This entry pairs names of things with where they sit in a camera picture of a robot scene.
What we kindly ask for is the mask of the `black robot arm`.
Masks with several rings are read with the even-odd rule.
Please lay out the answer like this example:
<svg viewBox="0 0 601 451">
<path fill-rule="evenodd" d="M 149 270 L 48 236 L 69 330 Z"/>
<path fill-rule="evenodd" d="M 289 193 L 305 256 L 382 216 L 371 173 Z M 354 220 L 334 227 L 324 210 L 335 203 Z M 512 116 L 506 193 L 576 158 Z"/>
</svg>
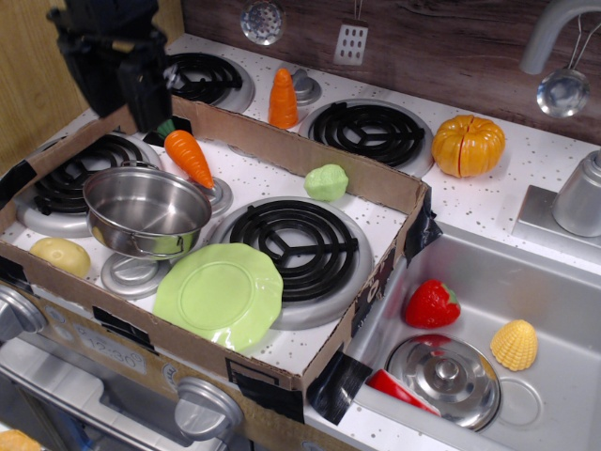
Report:
<svg viewBox="0 0 601 451">
<path fill-rule="evenodd" d="M 90 108 L 108 117 L 126 106 L 140 132 L 157 129 L 172 115 L 174 71 L 167 37 L 153 23 L 158 10 L 156 1 L 67 1 L 47 13 Z"/>
</svg>

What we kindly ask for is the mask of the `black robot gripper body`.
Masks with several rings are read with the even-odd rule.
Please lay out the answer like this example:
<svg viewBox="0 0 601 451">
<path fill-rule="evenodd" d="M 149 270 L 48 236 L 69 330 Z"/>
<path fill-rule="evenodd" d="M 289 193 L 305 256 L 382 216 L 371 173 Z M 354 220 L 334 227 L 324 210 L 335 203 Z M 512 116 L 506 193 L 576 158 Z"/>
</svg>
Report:
<svg viewBox="0 0 601 451">
<path fill-rule="evenodd" d="M 163 48 L 134 48 L 120 63 L 117 79 L 140 132 L 157 129 L 172 115 Z"/>
</svg>

